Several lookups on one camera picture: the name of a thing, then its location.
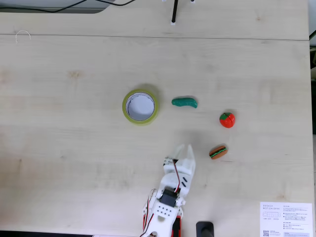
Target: white card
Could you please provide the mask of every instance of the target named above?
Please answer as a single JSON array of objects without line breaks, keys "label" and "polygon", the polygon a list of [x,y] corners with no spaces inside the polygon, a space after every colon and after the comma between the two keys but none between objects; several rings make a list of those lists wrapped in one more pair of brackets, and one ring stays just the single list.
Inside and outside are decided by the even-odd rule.
[{"label": "white card", "polygon": [[261,202],[260,237],[313,237],[311,203]]}]

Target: red toy tomato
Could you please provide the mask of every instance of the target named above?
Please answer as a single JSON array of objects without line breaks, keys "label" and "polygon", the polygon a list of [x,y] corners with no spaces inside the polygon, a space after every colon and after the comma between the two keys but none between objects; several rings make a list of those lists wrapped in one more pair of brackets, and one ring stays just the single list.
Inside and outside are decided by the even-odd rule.
[{"label": "red toy tomato", "polygon": [[223,113],[219,121],[226,128],[231,128],[235,124],[235,116],[232,113]]}]

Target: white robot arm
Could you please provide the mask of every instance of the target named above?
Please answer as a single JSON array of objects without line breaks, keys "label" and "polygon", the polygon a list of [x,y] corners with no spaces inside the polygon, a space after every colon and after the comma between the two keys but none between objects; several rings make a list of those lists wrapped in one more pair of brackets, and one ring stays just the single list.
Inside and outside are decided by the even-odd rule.
[{"label": "white robot arm", "polygon": [[151,198],[144,206],[143,233],[140,237],[171,237],[172,225],[177,216],[183,216],[181,206],[185,204],[196,162],[191,145],[183,155],[184,145],[164,159],[163,176],[159,189],[153,189]]}]

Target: red wire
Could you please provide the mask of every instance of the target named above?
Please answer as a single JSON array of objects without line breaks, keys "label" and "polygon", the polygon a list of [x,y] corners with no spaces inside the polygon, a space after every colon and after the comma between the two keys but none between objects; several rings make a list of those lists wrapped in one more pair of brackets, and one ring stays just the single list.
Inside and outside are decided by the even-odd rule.
[{"label": "red wire", "polygon": [[147,199],[147,214],[146,214],[146,219],[145,219],[145,224],[143,226],[143,230],[145,229],[146,225],[147,225],[147,219],[148,219],[148,212],[149,212],[149,197]]},{"label": "red wire", "polygon": [[174,162],[174,160],[173,160],[173,165],[174,165],[174,169],[176,170],[176,174],[178,176],[178,186],[177,186],[176,190],[174,191],[176,193],[178,191],[178,189],[179,189],[179,186],[180,186],[180,178],[179,178],[179,174],[178,174],[178,171],[177,171],[176,163]]},{"label": "red wire", "polygon": [[[154,216],[154,215],[151,216],[151,218],[150,218],[150,220],[149,220],[149,222],[148,222],[148,226],[149,226],[150,222],[152,221],[153,216]],[[148,226],[147,226],[147,228],[146,228],[146,231],[143,232],[139,237],[142,237],[142,236],[147,232]]]}]

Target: yellow tape roll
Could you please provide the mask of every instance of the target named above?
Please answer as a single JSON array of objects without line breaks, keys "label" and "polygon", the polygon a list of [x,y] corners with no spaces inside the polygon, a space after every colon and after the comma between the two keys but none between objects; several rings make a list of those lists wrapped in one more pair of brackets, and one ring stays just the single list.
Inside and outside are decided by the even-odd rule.
[{"label": "yellow tape roll", "polygon": [[147,125],[157,116],[158,101],[149,91],[136,89],[125,96],[122,109],[130,122]]}]

